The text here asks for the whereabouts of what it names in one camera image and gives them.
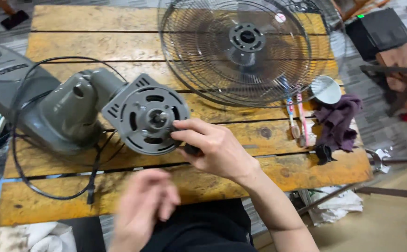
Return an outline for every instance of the purple cloth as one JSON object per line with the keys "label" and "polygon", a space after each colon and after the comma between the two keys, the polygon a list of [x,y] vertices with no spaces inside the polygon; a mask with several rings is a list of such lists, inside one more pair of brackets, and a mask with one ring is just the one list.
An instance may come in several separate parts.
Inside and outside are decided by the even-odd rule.
{"label": "purple cloth", "polygon": [[322,134],[315,142],[325,144],[332,151],[342,149],[351,152],[357,132],[349,128],[352,118],[362,110],[362,101],[355,94],[342,95],[339,102],[323,105],[314,112],[320,124],[323,124]]}

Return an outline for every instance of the hand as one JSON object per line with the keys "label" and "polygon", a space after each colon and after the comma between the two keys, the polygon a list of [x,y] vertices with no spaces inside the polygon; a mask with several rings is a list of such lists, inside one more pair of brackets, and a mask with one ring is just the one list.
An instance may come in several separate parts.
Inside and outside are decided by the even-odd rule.
{"label": "hand", "polygon": [[120,199],[110,251],[140,251],[157,219],[168,220],[178,204],[180,196],[169,173],[161,169],[134,172]]}
{"label": "hand", "polygon": [[173,124],[180,130],[172,132],[172,138],[196,146],[203,152],[203,155],[193,156],[183,148],[178,149],[197,169],[239,184],[262,171],[259,162],[244,150],[229,129],[197,118],[174,121]]}

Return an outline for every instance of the white bowl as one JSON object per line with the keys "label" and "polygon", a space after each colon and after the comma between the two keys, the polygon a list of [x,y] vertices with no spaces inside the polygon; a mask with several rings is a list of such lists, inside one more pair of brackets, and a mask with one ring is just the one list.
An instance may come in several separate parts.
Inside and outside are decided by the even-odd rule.
{"label": "white bowl", "polygon": [[311,92],[315,98],[325,104],[337,103],[342,96],[339,84],[327,75],[317,76],[310,85]]}

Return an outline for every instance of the power cord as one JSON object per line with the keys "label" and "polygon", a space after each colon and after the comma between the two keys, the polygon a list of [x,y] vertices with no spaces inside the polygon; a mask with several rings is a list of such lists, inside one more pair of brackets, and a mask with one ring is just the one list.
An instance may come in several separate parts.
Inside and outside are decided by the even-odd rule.
{"label": "power cord", "polygon": [[[33,102],[37,101],[40,98],[43,98],[47,95],[49,95],[53,90],[49,90],[46,91],[42,94],[36,95],[33,98],[31,98],[29,101],[25,102],[22,104],[22,106],[19,108],[18,104],[20,103],[20,100],[24,94],[24,86],[25,86],[25,81],[27,80],[29,74],[39,65],[46,63],[46,62],[50,62],[53,60],[62,60],[62,59],[85,59],[85,60],[92,60],[94,62],[98,62],[98,63],[102,63],[106,66],[108,66],[109,68],[111,68],[113,71],[115,71],[123,80],[125,83],[125,85],[128,84],[127,80],[112,66],[110,66],[109,64],[107,64],[106,62],[102,61],[102,60],[97,60],[94,58],[90,58],[90,57],[84,57],[84,56],[63,56],[63,57],[53,57],[53,58],[49,58],[49,59],[45,59],[42,61],[39,61],[37,63],[35,63],[26,73],[25,77],[22,78],[22,80],[20,81],[20,84],[17,88],[16,94],[14,95],[14,97],[12,98],[11,101],[11,107],[12,108],[16,108],[16,110],[14,111],[11,120],[11,124],[12,124],[12,128],[11,128],[11,141],[12,141],[12,156],[14,158],[14,162],[16,165],[16,170],[17,173],[19,173],[20,177],[22,178],[22,181],[26,184],[26,186],[28,186],[31,190],[33,190],[34,192],[48,197],[50,199],[54,199],[54,200],[71,200],[74,198],[77,198],[79,196],[81,196],[84,192],[88,192],[88,197],[87,197],[87,204],[93,204],[93,194],[94,194],[94,190],[95,190],[95,177],[97,174],[97,171],[99,169],[100,166],[100,156],[101,153],[103,151],[103,149],[107,146],[107,144],[109,143],[109,141],[111,140],[111,138],[113,137],[113,135],[115,135],[116,130],[113,130],[113,133],[107,138],[106,142],[103,144],[102,147],[100,147],[98,144],[95,144],[94,148],[97,152],[96,156],[95,156],[95,161],[92,165],[92,174],[89,177],[89,183],[87,184],[87,186],[85,186],[81,191],[79,191],[78,193],[71,195],[71,196],[55,196],[52,194],[49,194],[47,192],[44,192],[42,190],[40,190],[39,188],[37,188],[36,186],[34,186],[31,181],[25,176],[22,167],[18,161],[17,158],[17,151],[16,151],[16,138],[17,138],[17,134],[16,134],[16,130],[17,130],[17,123],[18,123],[18,119],[19,119],[19,115],[22,112],[23,109],[25,109],[27,106],[29,106],[30,104],[32,104]],[[109,158],[105,163],[109,162],[112,158],[114,158],[118,152],[122,149],[124,145],[122,145],[112,156],[111,158]]]}

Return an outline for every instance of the wooden table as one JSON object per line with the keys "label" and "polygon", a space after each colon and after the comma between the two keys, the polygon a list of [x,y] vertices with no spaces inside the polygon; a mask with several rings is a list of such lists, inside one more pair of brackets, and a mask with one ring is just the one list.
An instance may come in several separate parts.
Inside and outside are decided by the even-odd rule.
{"label": "wooden table", "polygon": [[[368,158],[361,148],[352,153],[336,151],[333,156],[338,161],[318,166],[315,154],[309,154],[292,139],[284,108],[233,108],[191,93],[164,61],[156,32],[156,15],[157,10],[149,8],[39,5],[35,8],[26,55],[33,61],[55,56],[94,57],[109,62],[129,81],[140,73],[148,73],[157,82],[180,91],[187,100],[192,117],[224,124],[231,129],[247,152],[258,157],[262,169],[283,191],[361,182],[372,177]],[[322,22],[317,14],[305,17],[302,18],[304,22]],[[311,39],[328,38],[324,30],[309,33],[314,34]],[[323,62],[323,74],[337,73],[332,58],[319,59],[314,64],[320,62]],[[60,81],[81,70],[101,66],[81,61],[43,65]],[[314,144],[321,130],[320,126],[314,125],[312,116],[317,104],[308,102],[304,107],[311,129],[310,143]],[[111,128],[105,120],[102,122]],[[355,122],[352,128],[357,129]],[[113,137],[101,160],[107,160],[120,145],[118,137]],[[356,145],[362,146],[360,137]],[[46,175],[89,172],[91,168],[60,161],[23,140],[17,141],[17,150],[25,174],[46,192],[72,195],[88,182],[87,175],[40,179]],[[94,156],[94,150],[90,150],[72,159],[92,163]],[[184,162],[176,152],[152,157],[124,147],[114,159],[101,166],[101,170],[109,172],[97,175],[95,203],[91,206],[86,204],[87,194],[67,201],[52,200],[34,193],[22,182],[5,183],[0,199],[0,226],[112,214],[123,181],[133,174],[133,168],[141,166],[167,166],[165,169],[172,173],[184,204],[247,196],[237,184],[199,172]],[[11,155],[6,162],[4,177],[18,177]]]}

